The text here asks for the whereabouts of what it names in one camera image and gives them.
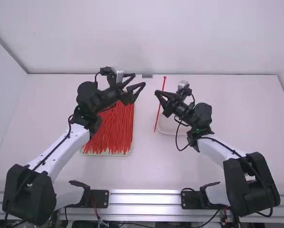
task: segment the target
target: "black cable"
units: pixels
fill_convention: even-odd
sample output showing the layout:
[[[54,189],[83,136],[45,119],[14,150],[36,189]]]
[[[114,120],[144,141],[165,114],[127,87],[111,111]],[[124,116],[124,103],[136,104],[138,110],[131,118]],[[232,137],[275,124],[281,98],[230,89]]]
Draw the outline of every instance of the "black cable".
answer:
[[[134,223],[134,222],[123,222],[123,223],[121,223],[121,222],[114,222],[114,223],[116,223],[116,224],[122,224],[122,226],[125,225],[125,224],[128,224],[128,225],[136,225],[136,226],[139,226],[139,227],[155,228],[155,227],[150,227],[150,226],[146,226],[146,225],[141,225],[141,224],[139,224],[139,223]]]
[[[201,227],[203,227],[203,226],[205,226],[206,224],[208,224],[208,223],[210,223],[211,222],[211,220],[213,220],[214,219],[214,217],[218,214],[218,212],[220,211],[220,209],[218,209],[217,211],[216,211],[216,213],[208,220],[208,221],[206,221],[205,223],[203,223],[202,225],[200,225],[200,226],[197,226],[197,227],[185,227],[185,226],[178,226],[178,227],[184,227],[184,228],[201,228]]]
[[[218,141],[217,139],[214,139],[214,138],[211,138],[211,137],[201,137],[201,139],[210,139],[210,140],[212,140],[212,141],[214,141],[214,142],[220,144],[221,146],[227,148],[229,151],[231,151],[233,154],[237,155],[239,158],[243,158],[243,157],[242,157],[239,153],[237,153],[235,150],[229,148],[228,146],[226,146],[226,145],[223,144],[222,142]],[[249,169],[254,173],[256,179],[259,180],[259,182],[260,182],[261,186],[263,187],[263,189],[264,189],[264,191],[265,191],[265,194],[267,195],[268,200],[269,200],[269,202],[270,202],[270,204],[271,204],[271,206],[270,206],[270,213],[269,213],[268,215],[265,215],[265,214],[263,214],[263,213],[261,213],[261,212],[256,212],[256,213],[257,213],[258,215],[262,215],[262,216],[264,216],[264,217],[266,217],[266,218],[269,218],[269,217],[271,217],[272,214],[273,214],[273,206],[272,206],[272,201],[271,201],[271,199],[270,199],[270,197],[269,197],[269,193],[267,192],[266,187],[265,187],[265,185],[264,185],[264,183],[263,183],[261,177],[260,177],[259,174],[256,172],[256,170],[252,167],[252,165],[251,165],[247,160],[245,160],[245,159],[242,159],[242,161],[243,161],[243,162],[249,167]]]
[[[189,127],[189,125],[188,125],[188,124],[184,124],[184,123],[182,123],[182,122],[180,121],[180,118],[179,118],[179,117],[177,117],[179,120],[177,120],[177,119],[176,119],[176,117],[177,117],[177,116],[176,116],[176,115],[174,115],[174,120],[175,120],[177,123],[181,123],[181,125],[182,125],[182,126]]]
[[[191,189],[191,188],[184,188],[184,189],[181,190],[181,193],[185,190],[195,191],[194,189]]]
[[[95,82],[97,82],[97,81],[96,81],[96,77],[97,77],[99,74],[100,74],[100,71],[99,71],[98,73],[96,73],[96,75],[95,75]]]
[[[180,121],[180,123],[179,123],[179,125],[177,127],[176,136],[175,136],[175,143],[176,143],[176,147],[177,147],[178,151],[183,151],[183,150],[185,150],[189,146],[189,143],[188,143],[185,147],[183,147],[182,149],[179,149],[178,142],[177,142],[177,137],[178,137],[178,131],[179,131],[179,127],[180,127],[181,123],[182,123],[182,120]]]
[[[67,218],[67,210],[66,210],[66,207],[64,207],[64,213],[65,213],[65,218],[66,218],[66,221],[68,222],[68,218]]]
[[[65,142],[66,139],[70,138],[70,134],[71,134],[70,118],[71,118],[72,116],[73,116],[73,114],[68,117],[68,127],[69,127],[69,130],[68,130],[68,133],[67,133],[67,135],[65,136],[65,138],[63,138],[63,139],[58,143],[58,145],[56,145],[56,146],[52,149],[52,151],[50,151],[49,154],[47,154],[46,157],[43,158],[43,159],[32,169],[32,171],[35,171],[40,165],[45,164],[45,161],[49,158],[49,156],[52,155],[52,153],[53,153],[63,142]]]
[[[4,228],[7,228],[7,218],[8,218],[8,212],[5,213],[5,218],[4,218]]]
[[[193,103],[195,104],[195,97],[193,94],[191,94],[191,97],[193,98]]]
[[[19,222],[19,223],[13,225],[13,226],[11,226],[11,227],[8,227],[8,228],[15,228],[15,227],[19,226],[20,224],[23,224],[24,222],[26,222],[26,221],[25,221],[25,220],[22,220],[21,222]]]
[[[119,225],[118,227],[116,228],[121,228],[124,224],[125,224],[126,221],[124,221],[121,225]]]

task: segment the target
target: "table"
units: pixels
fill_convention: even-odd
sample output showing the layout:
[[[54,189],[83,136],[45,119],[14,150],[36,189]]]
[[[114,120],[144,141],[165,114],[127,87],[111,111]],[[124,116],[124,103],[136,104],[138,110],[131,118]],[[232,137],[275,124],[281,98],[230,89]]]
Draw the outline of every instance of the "table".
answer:
[[[100,88],[105,88],[105,78],[98,78]],[[176,91],[178,82],[183,79],[189,81],[197,102],[206,102],[213,107],[211,126],[216,135],[243,151],[259,151],[264,155],[284,197],[284,93],[277,76],[168,75],[165,90]],[[76,105],[77,86],[86,80],[93,80],[93,76],[28,77],[0,149],[0,194],[6,172],[14,163],[26,164],[66,129],[66,119]],[[55,187],[64,188],[68,180],[77,180],[112,193],[129,191],[131,196],[128,199],[136,197],[134,190],[145,191],[144,194],[148,195],[158,189],[153,193],[166,199],[164,190],[172,191],[172,195],[178,197],[182,188],[198,189],[209,182],[224,180],[223,170],[207,157],[192,148],[179,152],[174,145],[174,136],[153,133],[159,104],[153,93],[161,88],[163,75],[135,79],[135,82],[140,81],[145,81],[146,87],[135,106],[132,154],[128,157],[102,157],[77,153],[61,171]],[[179,144],[186,144],[185,137],[180,136]],[[281,208],[275,209],[274,213],[279,219],[284,217],[284,207]],[[137,215],[127,216],[121,208],[118,210],[122,214],[119,220],[152,220],[152,216],[142,216],[142,219]],[[153,210],[150,214],[158,212],[160,215],[154,218],[166,218],[166,211],[158,207]],[[129,211],[134,214],[140,210]],[[169,213],[171,217],[168,219],[178,219],[177,213]],[[183,220],[196,219],[186,213]],[[249,219],[259,221],[261,218],[252,216]]]

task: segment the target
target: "white wall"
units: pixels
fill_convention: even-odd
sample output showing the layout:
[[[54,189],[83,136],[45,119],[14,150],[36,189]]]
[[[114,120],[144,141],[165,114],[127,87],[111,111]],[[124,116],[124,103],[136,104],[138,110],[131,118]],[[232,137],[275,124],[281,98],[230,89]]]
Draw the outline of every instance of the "white wall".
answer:
[[[0,0],[0,37],[32,73],[273,73],[284,88],[284,0]]]
[[[0,146],[26,77],[25,71],[0,45]]]

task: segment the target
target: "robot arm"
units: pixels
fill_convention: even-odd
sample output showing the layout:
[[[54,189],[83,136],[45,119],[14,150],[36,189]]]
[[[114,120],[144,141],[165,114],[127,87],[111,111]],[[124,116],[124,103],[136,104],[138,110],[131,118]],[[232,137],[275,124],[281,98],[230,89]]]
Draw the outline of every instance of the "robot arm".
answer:
[[[264,215],[260,211],[265,209],[270,209],[270,214],[264,216],[271,216],[273,207],[280,204],[280,196],[263,155],[258,152],[245,153],[218,139],[209,126],[212,107],[206,103],[195,104],[188,82],[181,81],[176,93],[156,90],[155,95],[163,107],[164,116],[174,114],[179,126],[185,123],[191,127],[187,132],[187,146],[208,156],[224,170],[225,184],[210,183],[202,186],[199,193],[184,194],[185,197],[191,195],[188,201],[195,203],[190,208],[182,204],[182,208],[206,209],[226,205],[239,216],[252,213]],[[184,103],[187,96],[193,97],[190,104]],[[254,180],[247,181],[246,175]]]
[[[101,91],[96,79],[83,82],[77,89],[78,106],[68,118],[69,129],[36,159],[25,166],[15,164],[8,171],[2,205],[6,215],[43,225],[54,210],[84,201],[87,185],[72,180],[69,182],[72,192],[61,195],[54,189],[55,179],[100,128],[102,119],[98,114],[118,101],[124,105],[133,104],[145,87],[144,82],[127,86],[135,74],[124,74],[111,67],[101,68],[99,74],[107,76],[109,87]]]

